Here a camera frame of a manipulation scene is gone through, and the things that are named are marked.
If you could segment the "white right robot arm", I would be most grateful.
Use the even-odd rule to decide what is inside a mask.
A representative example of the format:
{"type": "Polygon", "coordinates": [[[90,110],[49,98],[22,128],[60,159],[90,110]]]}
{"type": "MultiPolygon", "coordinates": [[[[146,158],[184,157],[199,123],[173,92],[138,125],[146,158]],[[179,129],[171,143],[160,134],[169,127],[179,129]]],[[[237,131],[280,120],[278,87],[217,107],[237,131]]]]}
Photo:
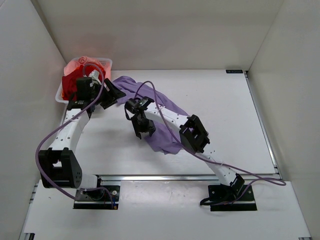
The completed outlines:
{"type": "Polygon", "coordinates": [[[209,134],[198,116],[187,116],[163,106],[158,107],[149,97],[130,98],[124,104],[124,109],[138,138],[142,137],[142,133],[152,136],[156,131],[155,122],[164,124],[179,135],[180,143],[186,150],[204,159],[224,187],[226,198],[236,200],[242,195],[245,180],[230,167],[214,159],[215,150],[210,145],[209,134]]]}

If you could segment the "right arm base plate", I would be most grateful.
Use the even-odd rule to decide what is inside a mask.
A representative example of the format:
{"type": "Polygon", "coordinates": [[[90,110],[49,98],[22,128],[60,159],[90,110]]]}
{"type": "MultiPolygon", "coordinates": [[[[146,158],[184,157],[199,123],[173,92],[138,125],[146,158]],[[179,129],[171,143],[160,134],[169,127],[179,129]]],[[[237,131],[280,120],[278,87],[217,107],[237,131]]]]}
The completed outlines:
{"type": "Polygon", "coordinates": [[[209,206],[211,212],[257,211],[252,186],[244,185],[239,195],[234,195],[222,185],[209,185],[208,197],[202,199],[200,206],[209,206]]]}

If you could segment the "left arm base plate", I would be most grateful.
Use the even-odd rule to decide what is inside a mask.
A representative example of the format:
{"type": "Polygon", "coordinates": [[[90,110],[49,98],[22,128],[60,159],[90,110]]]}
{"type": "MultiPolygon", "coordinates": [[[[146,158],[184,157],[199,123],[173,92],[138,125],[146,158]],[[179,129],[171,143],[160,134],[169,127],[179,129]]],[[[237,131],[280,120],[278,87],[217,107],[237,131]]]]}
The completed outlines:
{"type": "Polygon", "coordinates": [[[76,210],[117,210],[119,208],[121,184],[119,182],[104,185],[111,194],[112,199],[106,190],[94,191],[77,190],[73,202],[76,210]]]}

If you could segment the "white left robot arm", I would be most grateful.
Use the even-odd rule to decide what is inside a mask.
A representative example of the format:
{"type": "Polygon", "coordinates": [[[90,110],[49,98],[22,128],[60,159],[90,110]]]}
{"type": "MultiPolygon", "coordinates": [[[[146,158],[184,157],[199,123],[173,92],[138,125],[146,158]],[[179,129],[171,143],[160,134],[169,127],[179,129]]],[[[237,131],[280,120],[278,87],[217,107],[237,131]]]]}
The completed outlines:
{"type": "Polygon", "coordinates": [[[83,173],[75,151],[96,106],[107,109],[123,97],[125,93],[107,78],[103,83],[94,77],[76,80],[76,91],[69,98],[63,128],[57,131],[48,149],[38,152],[44,187],[87,189],[93,199],[104,195],[104,185],[98,182],[97,175],[83,173]]]}

